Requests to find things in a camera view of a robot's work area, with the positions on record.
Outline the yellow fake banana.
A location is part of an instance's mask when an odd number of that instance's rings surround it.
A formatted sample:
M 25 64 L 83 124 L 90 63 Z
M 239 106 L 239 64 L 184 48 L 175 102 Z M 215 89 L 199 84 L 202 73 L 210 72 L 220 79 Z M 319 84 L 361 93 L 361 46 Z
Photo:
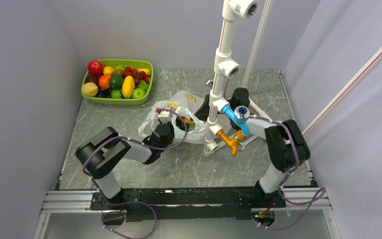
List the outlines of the yellow fake banana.
M 195 121 L 192 118 L 182 117 L 187 125 L 195 125 Z

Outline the white printed plastic bag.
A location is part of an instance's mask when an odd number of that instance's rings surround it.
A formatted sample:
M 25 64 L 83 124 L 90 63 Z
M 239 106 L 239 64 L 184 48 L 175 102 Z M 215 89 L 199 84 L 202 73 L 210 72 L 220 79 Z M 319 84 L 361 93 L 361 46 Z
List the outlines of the white printed plastic bag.
M 138 128 L 139 135 L 143 137 L 147 136 L 150 130 L 154 130 L 159 124 L 160 119 L 158 119 L 158 115 L 155 112 L 156 108 L 167 108 L 172 109 L 181 117 L 192 118 L 195 121 L 195 125 L 183 125 L 181 120 L 172 113 L 169 120 L 161 120 L 162 122 L 171 122 L 174 125 L 174 143 L 181 141 L 181 139 L 186 136 L 184 142 L 205 144 L 205 136 L 207 134 L 206 122 L 199 120 L 194 115 L 203 101 L 203 98 L 181 90 L 167 101 L 154 103 L 152 110 Z

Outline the pale yellow fake lemon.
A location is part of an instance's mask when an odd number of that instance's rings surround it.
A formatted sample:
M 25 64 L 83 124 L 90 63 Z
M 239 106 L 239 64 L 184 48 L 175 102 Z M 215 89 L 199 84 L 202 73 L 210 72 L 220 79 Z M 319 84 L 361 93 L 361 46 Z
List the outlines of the pale yellow fake lemon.
M 93 82 L 85 83 L 81 87 L 81 93 L 84 97 L 95 97 L 98 92 L 99 87 Z

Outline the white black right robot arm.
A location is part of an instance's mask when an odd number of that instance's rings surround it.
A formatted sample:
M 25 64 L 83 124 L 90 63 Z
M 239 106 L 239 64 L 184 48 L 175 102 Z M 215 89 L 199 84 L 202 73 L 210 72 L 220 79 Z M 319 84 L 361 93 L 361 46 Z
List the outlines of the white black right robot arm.
M 210 96 L 206 95 L 195 116 L 207 121 L 209 131 L 230 148 L 232 156 L 237 155 L 250 135 L 266 141 L 271 164 L 255 184 L 254 200 L 261 207 L 267 206 L 273 201 L 273 194 L 280 190 L 287 178 L 310 158 L 309 147 L 297 123 L 292 119 L 274 121 L 252 114 L 248 108 L 250 99 L 246 88 L 235 89 L 230 99 L 219 98 L 213 106 L 210 106 L 209 100 Z M 209 119 L 212 108 L 229 119 L 236 131 L 233 136 L 227 136 L 216 121 Z

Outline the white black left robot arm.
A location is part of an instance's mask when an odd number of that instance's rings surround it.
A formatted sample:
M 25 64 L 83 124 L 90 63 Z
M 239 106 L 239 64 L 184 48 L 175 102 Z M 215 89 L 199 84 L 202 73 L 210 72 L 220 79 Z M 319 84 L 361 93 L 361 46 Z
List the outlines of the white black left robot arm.
M 142 141 L 120 135 L 113 127 L 108 126 L 93 136 L 75 152 L 76 158 L 83 165 L 83 172 L 91 177 L 93 183 L 104 195 L 103 202 L 110 209 L 117 209 L 124 202 L 124 190 L 117 181 L 113 169 L 123 159 L 130 159 L 149 165 L 158 160 L 161 154 L 179 146 L 188 135 L 173 144 L 174 124 L 159 121 L 152 133 Z

